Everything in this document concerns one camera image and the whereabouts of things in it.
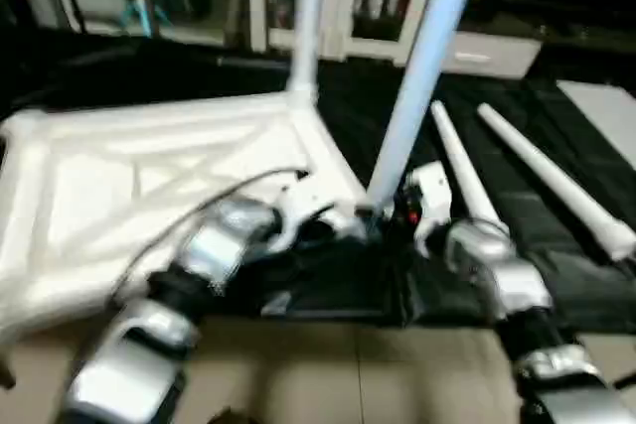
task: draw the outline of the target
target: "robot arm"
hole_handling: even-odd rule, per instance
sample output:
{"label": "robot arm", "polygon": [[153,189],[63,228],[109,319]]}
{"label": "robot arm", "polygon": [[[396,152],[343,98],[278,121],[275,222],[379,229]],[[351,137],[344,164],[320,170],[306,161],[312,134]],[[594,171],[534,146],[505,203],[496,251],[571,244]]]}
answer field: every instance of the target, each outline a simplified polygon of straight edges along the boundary
{"label": "robot arm", "polygon": [[636,423],[583,345],[559,328],[541,275],[502,230],[457,223],[446,259],[485,304],[524,401],[521,422]]}
{"label": "robot arm", "polygon": [[150,275],[147,295],[125,305],[74,374],[57,422],[172,422],[211,298],[242,266],[288,248],[300,225],[333,204],[314,183],[299,181],[276,207],[234,194],[203,211],[168,269]]}

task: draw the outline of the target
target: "white panel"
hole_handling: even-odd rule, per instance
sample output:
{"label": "white panel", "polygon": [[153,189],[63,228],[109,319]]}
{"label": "white panel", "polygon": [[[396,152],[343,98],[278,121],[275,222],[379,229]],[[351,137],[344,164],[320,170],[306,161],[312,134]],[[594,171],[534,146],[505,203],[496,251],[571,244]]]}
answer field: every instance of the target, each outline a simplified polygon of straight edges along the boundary
{"label": "white panel", "polygon": [[636,170],[636,99],[614,86],[574,81],[556,84]]}

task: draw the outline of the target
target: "tan floor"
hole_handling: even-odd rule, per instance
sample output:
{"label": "tan floor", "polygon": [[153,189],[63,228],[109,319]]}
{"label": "tan floor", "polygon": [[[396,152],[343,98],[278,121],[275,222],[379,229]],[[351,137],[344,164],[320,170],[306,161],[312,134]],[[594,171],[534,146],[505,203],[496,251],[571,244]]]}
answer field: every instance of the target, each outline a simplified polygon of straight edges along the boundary
{"label": "tan floor", "polygon": [[[0,422],[50,422],[88,328],[67,325],[14,350],[19,384],[0,394]],[[586,342],[608,379],[636,367],[632,339]],[[213,320],[188,371],[178,424],[206,424],[226,406],[263,424],[517,422],[508,365],[482,331]],[[636,409],[636,390],[625,397]]]}

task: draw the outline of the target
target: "black cable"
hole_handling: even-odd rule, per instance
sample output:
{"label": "black cable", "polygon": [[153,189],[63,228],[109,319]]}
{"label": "black cable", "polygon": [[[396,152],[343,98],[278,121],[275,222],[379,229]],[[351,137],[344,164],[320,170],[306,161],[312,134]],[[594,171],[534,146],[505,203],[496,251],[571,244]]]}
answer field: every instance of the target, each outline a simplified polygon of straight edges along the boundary
{"label": "black cable", "polygon": [[634,384],[636,384],[636,372],[632,372],[631,374],[616,379],[612,383],[612,385],[619,391],[631,387]]}
{"label": "black cable", "polygon": [[227,198],[228,196],[231,196],[238,190],[244,188],[245,186],[248,186],[251,183],[255,183],[256,181],[260,181],[261,179],[267,178],[269,176],[273,176],[276,174],[284,174],[284,173],[295,173],[296,175],[300,177],[304,177],[307,175],[307,171],[303,169],[299,169],[299,168],[279,168],[279,169],[272,169],[264,173],[257,174],[255,176],[252,176],[251,178],[247,178],[243,181],[240,181],[234,184],[233,186],[228,187],[224,191],[221,191],[220,193],[212,196],[211,198],[205,199],[200,204],[190,209],[189,211],[185,212],[183,215],[181,215],[179,218],[173,221],[170,225],[164,228],[159,234],[157,234],[152,240],[146,243],[132,257],[132,259],[130,260],[130,263],[128,263],[128,266],[119,277],[119,280],[117,280],[117,283],[115,284],[112,290],[112,293],[110,294],[106,302],[106,308],[111,306],[116,307],[117,295],[119,294],[121,288],[125,285],[125,283],[130,278],[130,275],[135,265],[137,265],[137,263],[139,262],[139,260],[141,260],[149,251],[151,251],[153,248],[155,248],[157,245],[163,242],[166,238],[168,238],[175,231],[175,229],[178,228],[180,225],[182,225],[186,220],[191,218],[193,215],[204,211],[205,209],[209,208],[215,203]]}

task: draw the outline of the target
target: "white pole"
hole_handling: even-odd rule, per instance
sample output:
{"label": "white pole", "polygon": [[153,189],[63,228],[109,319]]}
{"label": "white pole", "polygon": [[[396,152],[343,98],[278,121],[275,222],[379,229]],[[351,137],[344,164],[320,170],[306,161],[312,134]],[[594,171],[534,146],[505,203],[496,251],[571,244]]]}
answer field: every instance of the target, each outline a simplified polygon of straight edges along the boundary
{"label": "white pole", "polygon": [[289,89],[313,94],[316,89],[322,0],[296,0],[294,47]]}
{"label": "white pole", "polygon": [[612,260],[621,260],[632,253],[636,248],[636,233],[625,222],[606,211],[585,189],[573,181],[490,105],[485,103],[480,105],[477,112],[589,228]]}
{"label": "white pole", "polygon": [[446,156],[453,168],[455,178],[457,178],[457,183],[459,183],[461,189],[461,195],[466,202],[470,215],[504,226],[490,202],[490,198],[479,180],[475,168],[470,162],[468,153],[461,143],[452,121],[448,117],[446,108],[444,108],[441,101],[434,101],[430,108],[444,145]]}
{"label": "white pole", "polygon": [[398,188],[465,2],[428,1],[369,184],[369,200],[376,210],[390,202]]}

